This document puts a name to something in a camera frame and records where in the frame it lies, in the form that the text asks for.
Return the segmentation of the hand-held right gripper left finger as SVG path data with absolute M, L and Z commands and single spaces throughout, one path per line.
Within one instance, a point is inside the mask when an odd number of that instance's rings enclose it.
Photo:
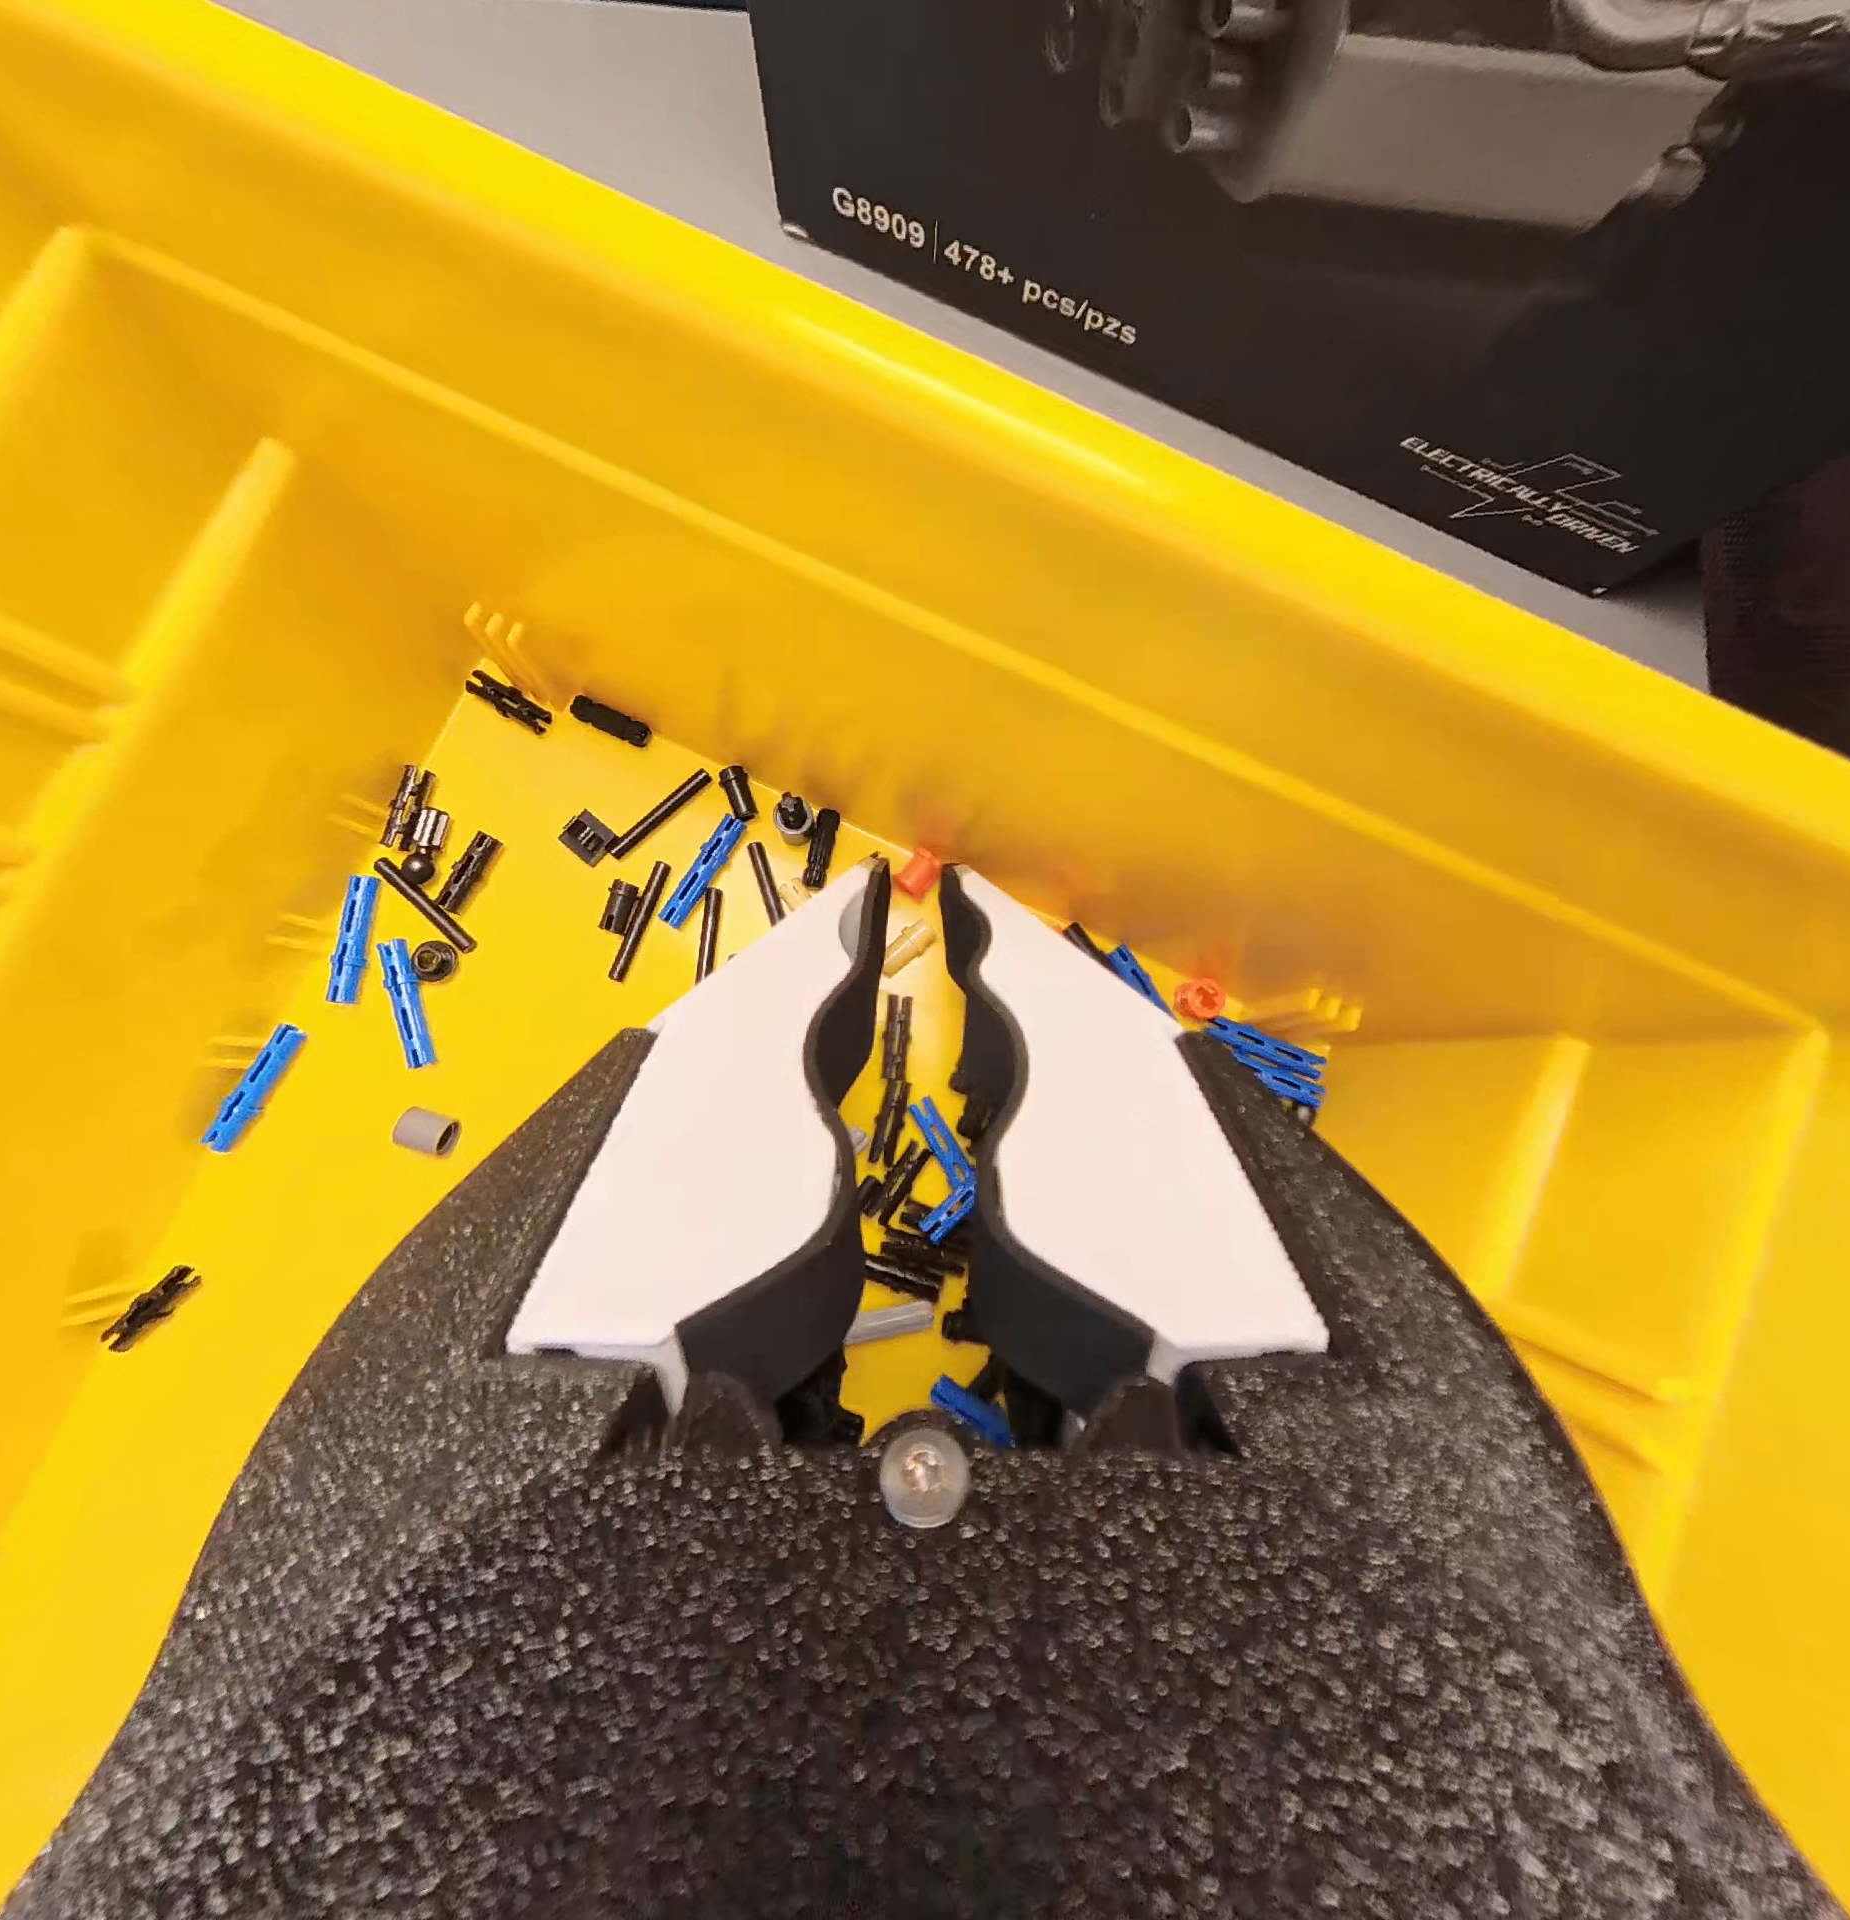
M 858 1168 L 841 1103 L 878 1019 L 889 872 L 848 872 L 681 995 L 511 1319 L 511 1355 L 701 1375 L 777 1405 L 858 1311 Z

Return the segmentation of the yellow plastic bin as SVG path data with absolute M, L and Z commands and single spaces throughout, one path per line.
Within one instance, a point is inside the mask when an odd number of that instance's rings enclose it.
M 918 845 L 1189 1034 L 1323 1355 L 991 1355 Z M 841 1354 L 511 1355 L 634 1031 L 848 872 Z M 1850 764 L 0 5 L 0 1916 L 835 1914 L 1850 1916 Z

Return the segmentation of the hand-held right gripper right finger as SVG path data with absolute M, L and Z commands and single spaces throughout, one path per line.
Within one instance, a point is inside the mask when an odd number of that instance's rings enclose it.
M 985 1109 L 967 1300 L 1001 1370 L 1086 1425 L 1197 1362 L 1323 1355 L 1179 1022 L 977 872 L 942 875 L 940 922 Z

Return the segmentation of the black toy set box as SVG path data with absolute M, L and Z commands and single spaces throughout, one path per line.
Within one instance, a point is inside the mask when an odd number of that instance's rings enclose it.
M 748 5 L 783 221 L 1561 586 L 1850 452 L 1850 5 Z

